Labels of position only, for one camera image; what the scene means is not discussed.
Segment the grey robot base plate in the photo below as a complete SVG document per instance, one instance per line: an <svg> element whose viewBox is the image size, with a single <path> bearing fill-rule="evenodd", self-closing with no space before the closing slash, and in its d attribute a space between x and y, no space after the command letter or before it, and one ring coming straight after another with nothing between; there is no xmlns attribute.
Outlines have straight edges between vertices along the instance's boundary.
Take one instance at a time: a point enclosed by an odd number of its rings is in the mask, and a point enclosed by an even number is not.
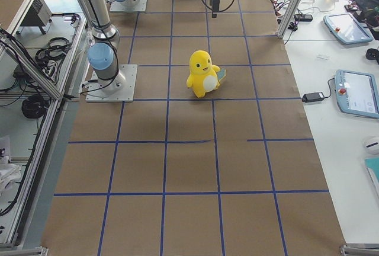
<svg viewBox="0 0 379 256"><path fill-rule="evenodd" d="M134 98L134 88L137 78L137 65L122 64L119 66L119 73L115 80L107 87L108 82L99 80L97 73L92 72L91 79L97 82L90 84L86 93L88 103L112 103L112 102L132 102Z"/></svg>

